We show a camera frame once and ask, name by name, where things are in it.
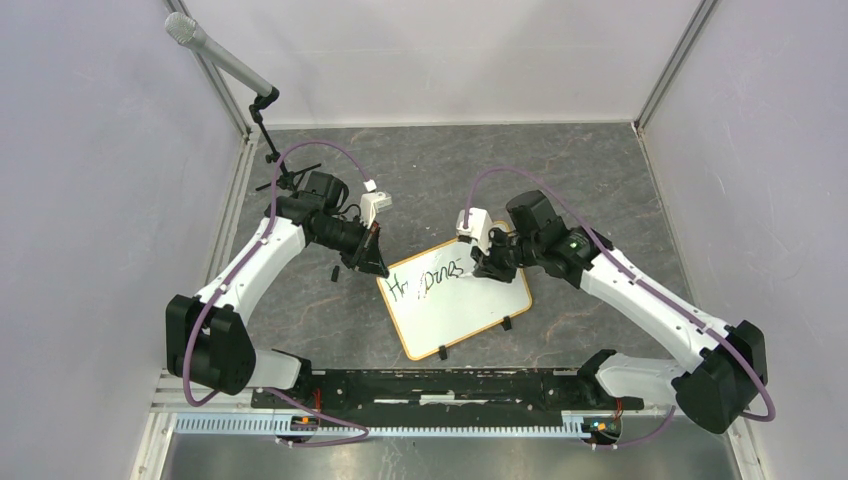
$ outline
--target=wooden whiteboard frame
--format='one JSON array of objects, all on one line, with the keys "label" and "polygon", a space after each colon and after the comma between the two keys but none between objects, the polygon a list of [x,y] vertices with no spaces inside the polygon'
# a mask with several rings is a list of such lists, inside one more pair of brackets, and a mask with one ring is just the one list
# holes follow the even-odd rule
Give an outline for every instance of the wooden whiteboard frame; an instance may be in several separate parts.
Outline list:
[{"label": "wooden whiteboard frame", "polygon": [[[502,227],[503,227],[503,229],[504,229],[506,232],[509,232],[509,231],[510,231],[510,230],[509,230],[509,224],[507,224],[506,222],[495,222],[494,224],[495,224],[495,225],[500,225],[500,226],[502,226]],[[401,260],[401,261],[399,261],[399,262],[397,262],[397,263],[393,263],[393,264],[389,265],[389,271],[391,271],[393,268],[395,268],[395,267],[397,267],[397,266],[403,265],[404,263],[407,263],[407,262],[410,262],[410,261],[412,261],[412,260],[415,260],[415,259],[416,259],[416,258],[418,258],[418,257],[422,257],[422,256],[427,255],[428,253],[430,253],[430,252],[432,252],[432,251],[434,251],[434,250],[438,250],[438,249],[440,249],[440,248],[442,248],[442,247],[446,247],[446,246],[448,246],[448,245],[450,245],[450,244],[452,244],[452,243],[456,243],[456,242],[457,242],[457,239],[456,239],[456,238],[453,238],[453,239],[451,239],[451,240],[448,240],[447,242],[440,243],[439,245],[436,245],[435,247],[428,248],[427,250],[424,250],[423,252],[416,253],[415,255],[413,255],[413,256],[411,256],[411,257],[409,257],[409,258],[405,258],[405,259],[403,259],[403,260]],[[524,276],[524,269],[523,269],[523,268],[519,268],[519,269],[518,269],[518,275],[521,275],[521,281],[524,283],[524,289],[525,289],[525,290],[527,290],[527,298],[530,300],[530,303],[529,303],[529,305],[527,305],[527,307],[526,307],[526,308],[524,308],[524,309],[522,309],[522,310],[519,310],[519,311],[517,311],[517,312],[515,312],[515,313],[510,313],[510,314],[508,314],[510,318],[515,318],[515,317],[517,317],[517,316],[521,315],[522,313],[526,312],[527,310],[530,310],[530,308],[532,308],[532,307],[533,307],[533,295],[530,293],[530,285],[528,285],[528,284],[527,284],[527,277],[525,277],[525,276]],[[403,339],[403,335],[401,334],[401,330],[400,330],[400,327],[398,326],[397,319],[395,319],[395,314],[394,314],[394,312],[392,311],[392,308],[389,306],[389,297],[388,297],[388,296],[386,296],[386,291],[383,289],[383,284],[382,284],[382,282],[381,282],[380,280],[382,280],[382,279],[381,279],[381,278],[377,278],[377,287],[380,289],[380,295],[382,295],[382,296],[383,296],[383,303],[385,303],[385,304],[386,304],[386,310],[388,310],[388,311],[389,311],[389,316],[390,316],[390,317],[392,317],[392,323],[393,323],[393,324],[394,324],[394,326],[395,326],[395,331],[396,331],[396,332],[397,332],[397,334],[398,334],[398,338],[400,338],[400,343],[401,343],[401,345],[403,346],[403,353],[404,353],[404,354],[406,354],[406,358],[408,358],[408,359],[412,360],[413,362],[417,362],[418,360],[421,360],[421,359],[423,359],[423,358],[427,358],[427,357],[429,357],[430,355],[434,355],[434,354],[438,353],[438,352],[439,352],[439,349],[438,349],[438,347],[437,347],[436,349],[434,349],[434,350],[432,350],[432,351],[430,351],[430,352],[427,352],[427,353],[425,353],[425,354],[423,354],[423,355],[419,355],[419,356],[417,356],[417,357],[413,357],[413,356],[411,356],[411,355],[409,354],[409,349],[408,349],[408,348],[407,348],[407,346],[406,346],[406,341]],[[494,327],[494,326],[496,326],[496,325],[500,325],[501,323],[503,323],[503,318],[499,318],[499,319],[495,320],[494,322],[492,322],[492,323],[490,323],[490,324],[488,324],[488,325],[486,325],[486,326],[484,326],[484,327],[481,327],[481,328],[479,328],[479,329],[477,329],[477,330],[475,330],[475,331],[473,331],[473,332],[469,333],[468,335],[465,335],[465,336],[463,336],[463,337],[460,337],[460,338],[458,338],[458,339],[456,339],[456,340],[454,340],[454,341],[452,341],[452,342],[450,342],[450,343],[446,343],[446,344],[444,344],[444,347],[445,347],[445,348],[447,348],[447,347],[450,347],[450,346],[456,345],[457,343],[459,343],[459,342],[461,342],[461,341],[463,341],[463,340],[467,340],[467,339],[469,339],[469,338],[473,337],[474,335],[477,335],[478,333],[480,333],[480,332],[482,332],[482,331],[484,331],[484,330],[488,330],[488,329],[490,329],[490,328],[492,328],[492,327]]]}]

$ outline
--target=whiteboard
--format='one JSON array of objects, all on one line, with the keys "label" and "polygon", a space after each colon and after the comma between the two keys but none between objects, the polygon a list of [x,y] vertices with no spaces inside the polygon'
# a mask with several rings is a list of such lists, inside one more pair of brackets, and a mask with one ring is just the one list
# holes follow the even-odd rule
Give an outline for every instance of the whiteboard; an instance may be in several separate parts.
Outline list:
[{"label": "whiteboard", "polygon": [[[506,229],[504,224],[499,228]],[[406,356],[421,360],[530,309],[524,271],[512,283],[471,276],[472,246],[453,239],[389,267],[377,285]]]}]

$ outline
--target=white microphone head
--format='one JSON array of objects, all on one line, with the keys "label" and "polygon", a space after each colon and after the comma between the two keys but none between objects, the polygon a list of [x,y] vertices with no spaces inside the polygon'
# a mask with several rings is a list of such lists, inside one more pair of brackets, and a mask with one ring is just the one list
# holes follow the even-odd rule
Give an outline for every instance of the white microphone head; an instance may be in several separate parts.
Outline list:
[{"label": "white microphone head", "polygon": [[168,15],[165,31],[180,45],[194,49],[206,43],[206,32],[193,18],[180,12]]}]

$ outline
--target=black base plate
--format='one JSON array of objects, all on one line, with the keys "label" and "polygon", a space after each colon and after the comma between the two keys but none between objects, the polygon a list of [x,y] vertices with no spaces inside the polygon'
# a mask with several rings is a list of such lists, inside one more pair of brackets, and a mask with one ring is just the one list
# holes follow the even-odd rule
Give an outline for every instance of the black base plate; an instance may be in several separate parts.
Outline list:
[{"label": "black base plate", "polygon": [[[323,413],[369,427],[561,426],[563,410],[616,408],[576,369],[323,370],[301,376],[287,393],[307,401],[317,390]],[[485,403],[429,403],[428,395]],[[253,394],[251,406],[288,404],[263,392]],[[640,410],[644,403],[625,398],[623,406]]]}]

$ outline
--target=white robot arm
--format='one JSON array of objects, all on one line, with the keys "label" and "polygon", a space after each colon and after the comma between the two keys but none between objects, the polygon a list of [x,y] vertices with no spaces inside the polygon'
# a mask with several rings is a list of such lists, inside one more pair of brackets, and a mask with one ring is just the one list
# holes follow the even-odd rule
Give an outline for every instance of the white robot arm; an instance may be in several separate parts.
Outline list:
[{"label": "white robot arm", "polygon": [[[369,183],[366,188],[375,188]],[[361,214],[347,220],[339,213],[345,192],[347,186],[338,178],[313,171],[302,190],[277,199],[270,231],[269,208],[251,241],[215,280],[193,298],[177,295],[171,300],[165,317],[167,365],[172,374],[181,376],[189,332],[201,310],[220,292],[203,319],[206,328],[192,352],[191,380],[229,394],[246,387],[288,389],[295,384],[301,360],[282,352],[255,350],[246,331],[253,309],[280,271],[314,242],[339,251],[348,268],[388,276],[375,217],[391,206],[391,196],[363,194]],[[257,241],[261,247],[251,253]],[[237,269],[238,275],[224,284]]]},{"label": "white robot arm", "polygon": [[[703,428],[724,432],[758,390],[725,348],[706,330],[721,332],[767,381],[763,335],[744,321],[737,327],[685,302],[639,270],[597,232],[607,255],[582,227],[566,228],[540,191],[521,194],[507,204],[515,232],[491,228],[485,210],[472,208],[465,226],[457,221],[460,240],[474,242],[474,275],[510,282],[517,268],[541,266],[556,278],[612,305],[654,337],[674,360],[631,358],[603,350],[583,369],[594,374],[612,397],[637,397],[655,404],[677,405]],[[630,273],[621,272],[626,268]],[[673,303],[672,308],[658,292]],[[679,310],[703,323],[696,326]]]}]

